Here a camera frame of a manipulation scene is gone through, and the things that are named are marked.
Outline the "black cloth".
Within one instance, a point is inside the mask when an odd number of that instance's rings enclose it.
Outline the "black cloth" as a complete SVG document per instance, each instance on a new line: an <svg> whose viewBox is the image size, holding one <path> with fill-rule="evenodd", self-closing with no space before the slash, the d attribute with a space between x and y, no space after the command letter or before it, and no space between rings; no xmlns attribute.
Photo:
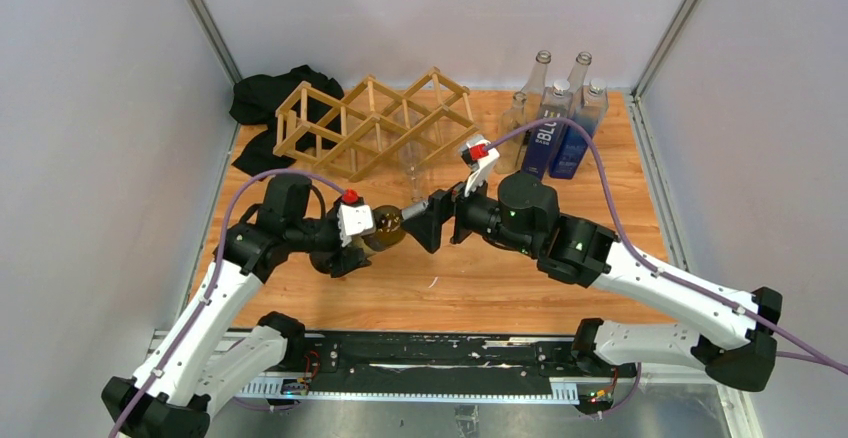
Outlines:
<svg viewBox="0 0 848 438"><path fill-rule="evenodd" d="M288 168L295 163L291 157L273 153L277 132L276 111L303 81L334 98L344 97L344 90L336 79L315 71L308 65L295 67L276 76L253 75L233 86L230 116L243 126L266 127L265 131L245 145L242 153L233 160L233 167L255 176L271 169Z"/></svg>

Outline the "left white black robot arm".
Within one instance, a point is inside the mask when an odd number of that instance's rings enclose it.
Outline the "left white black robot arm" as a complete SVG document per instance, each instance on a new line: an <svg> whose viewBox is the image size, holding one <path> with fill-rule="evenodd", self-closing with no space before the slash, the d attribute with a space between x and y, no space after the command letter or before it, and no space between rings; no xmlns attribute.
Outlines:
<svg viewBox="0 0 848 438"><path fill-rule="evenodd" d="M304 325L285 314L262 317L221 357L213 353L245 305L292 253L322 253L327 274L367 265L358 237L374 232L372 208L354 190L315 173L272 169L245 182L225 211L214 259L164 340L129 378L113 377L101 398L109 434L202 437L249 382L277 366L316 371Z"/></svg>

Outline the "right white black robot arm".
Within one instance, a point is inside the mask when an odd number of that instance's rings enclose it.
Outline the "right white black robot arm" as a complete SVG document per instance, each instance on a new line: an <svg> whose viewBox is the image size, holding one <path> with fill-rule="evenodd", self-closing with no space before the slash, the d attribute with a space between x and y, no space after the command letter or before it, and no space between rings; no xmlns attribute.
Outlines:
<svg viewBox="0 0 848 438"><path fill-rule="evenodd" d="M748 392L764 390L771 378L777 342L763 322L780 317L775 290L734 290L675 268L609 228L561 213L556 190L522 172L504 178L494 198L485 185L438 190L404 209L401 227L434 253L448 220L454 244L476 234L532 258L560 283L626 296L673 318L658 325L582 320L569 360L584 375L632 363L683 366Z"/></svg>

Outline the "blue bottle silver cap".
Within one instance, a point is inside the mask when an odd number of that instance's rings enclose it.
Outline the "blue bottle silver cap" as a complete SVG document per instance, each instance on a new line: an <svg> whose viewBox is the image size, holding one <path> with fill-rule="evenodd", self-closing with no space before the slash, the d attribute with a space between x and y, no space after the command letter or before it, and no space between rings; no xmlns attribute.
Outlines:
<svg viewBox="0 0 848 438"><path fill-rule="evenodd" d="M569 118L593 137L608 108L606 81L602 78L592 78L574 95ZM567 125L559 150L549 167L549 176L555 179L572 179L588 148L588 140L575 127Z"/></svg>

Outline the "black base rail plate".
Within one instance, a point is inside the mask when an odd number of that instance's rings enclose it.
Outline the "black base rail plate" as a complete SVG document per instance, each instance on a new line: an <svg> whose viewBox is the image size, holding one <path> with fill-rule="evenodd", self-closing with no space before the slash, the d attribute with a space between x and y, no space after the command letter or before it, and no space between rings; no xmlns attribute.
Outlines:
<svg viewBox="0 0 848 438"><path fill-rule="evenodd" d="M306 336L293 366L277 365L251 382L249 395L312 399L470 399L569 402L555 382L598 383L635 377L634 365L582 369L570 335L321 331Z"/></svg>

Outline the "blue bottle cork stopper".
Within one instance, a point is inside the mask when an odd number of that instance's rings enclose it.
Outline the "blue bottle cork stopper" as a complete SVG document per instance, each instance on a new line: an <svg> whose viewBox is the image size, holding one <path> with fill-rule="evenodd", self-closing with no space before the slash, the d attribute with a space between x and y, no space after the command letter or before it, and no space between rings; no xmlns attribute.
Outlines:
<svg viewBox="0 0 848 438"><path fill-rule="evenodd" d="M563 123L555 118L568 117L572 100L572 85L566 79L556 80L545 89L535 118L538 126L525 133L522 172L544 178L563 132Z"/></svg>

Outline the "wooden wine rack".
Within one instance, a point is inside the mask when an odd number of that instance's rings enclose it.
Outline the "wooden wine rack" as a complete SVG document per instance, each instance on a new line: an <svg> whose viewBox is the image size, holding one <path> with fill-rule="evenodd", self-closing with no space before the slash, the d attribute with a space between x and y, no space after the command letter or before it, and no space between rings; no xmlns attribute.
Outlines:
<svg viewBox="0 0 848 438"><path fill-rule="evenodd" d="M351 182L399 162L406 146L426 168L480 131L470 94L436 67L403 91L367 75L342 98L302 81L276 109L272 153Z"/></svg>

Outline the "clear bottle black label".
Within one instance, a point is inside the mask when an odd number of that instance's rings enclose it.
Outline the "clear bottle black label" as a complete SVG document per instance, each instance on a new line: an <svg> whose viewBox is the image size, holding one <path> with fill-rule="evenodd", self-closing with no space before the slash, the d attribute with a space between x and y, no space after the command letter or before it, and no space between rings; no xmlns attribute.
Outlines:
<svg viewBox="0 0 848 438"><path fill-rule="evenodd" d="M581 51L575 57L574 64L567 78L567 81L570 84L569 92L573 95L577 95L581 87L584 85L592 59L592 54L588 51Z"/></svg>

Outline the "dark green wine bottle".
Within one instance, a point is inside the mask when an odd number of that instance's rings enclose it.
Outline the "dark green wine bottle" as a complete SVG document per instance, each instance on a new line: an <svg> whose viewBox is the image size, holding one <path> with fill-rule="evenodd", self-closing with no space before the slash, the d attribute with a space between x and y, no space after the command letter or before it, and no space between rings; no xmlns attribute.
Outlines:
<svg viewBox="0 0 848 438"><path fill-rule="evenodd" d="M360 236L362 248L366 254L380 253L400 243L407 235L402 224L423 213L426 208L426 201L420 201L405 208L394 205L381 205L374 208L372 210L374 230L370 234Z"/></svg>

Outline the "aluminium frame rail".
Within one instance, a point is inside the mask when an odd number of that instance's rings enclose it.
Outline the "aluminium frame rail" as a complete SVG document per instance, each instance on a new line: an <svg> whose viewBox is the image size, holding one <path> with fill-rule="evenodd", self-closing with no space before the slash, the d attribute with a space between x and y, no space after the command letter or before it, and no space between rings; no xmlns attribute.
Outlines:
<svg viewBox="0 0 848 438"><path fill-rule="evenodd" d="M673 404L687 409L709 386L729 433L758 437L744 397L749 378L678 324L623 325L608 336L309 333L273 316L242 334L172 329L131 377L109 380L102 400L115 433L202 437L236 398L265 412L310 400L562 405L602 421L667 385Z"/></svg>

